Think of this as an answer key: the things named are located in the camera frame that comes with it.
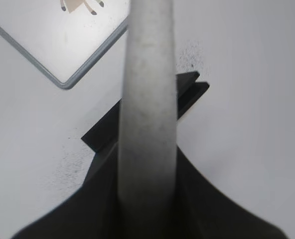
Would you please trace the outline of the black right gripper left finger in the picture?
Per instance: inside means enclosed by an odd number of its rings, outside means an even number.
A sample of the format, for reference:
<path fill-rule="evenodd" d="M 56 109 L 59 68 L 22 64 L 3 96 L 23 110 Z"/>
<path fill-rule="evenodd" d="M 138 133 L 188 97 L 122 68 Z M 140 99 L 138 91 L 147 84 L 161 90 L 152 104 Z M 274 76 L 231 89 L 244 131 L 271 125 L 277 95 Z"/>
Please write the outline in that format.
<path fill-rule="evenodd" d="M 17 232 L 15 239 L 118 239 L 115 144 L 100 169 L 70 198 Z"/>

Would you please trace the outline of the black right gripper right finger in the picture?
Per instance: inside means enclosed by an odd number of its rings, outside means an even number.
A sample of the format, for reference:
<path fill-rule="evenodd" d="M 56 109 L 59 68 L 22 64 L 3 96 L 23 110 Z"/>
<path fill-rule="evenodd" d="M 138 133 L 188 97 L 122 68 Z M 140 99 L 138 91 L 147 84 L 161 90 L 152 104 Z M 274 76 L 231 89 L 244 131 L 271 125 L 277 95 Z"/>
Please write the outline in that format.
<path fill-rule="evenodd" d="M 285 233 L 215 188 L 177 149 L 177 239 L 285 239 Z"/>

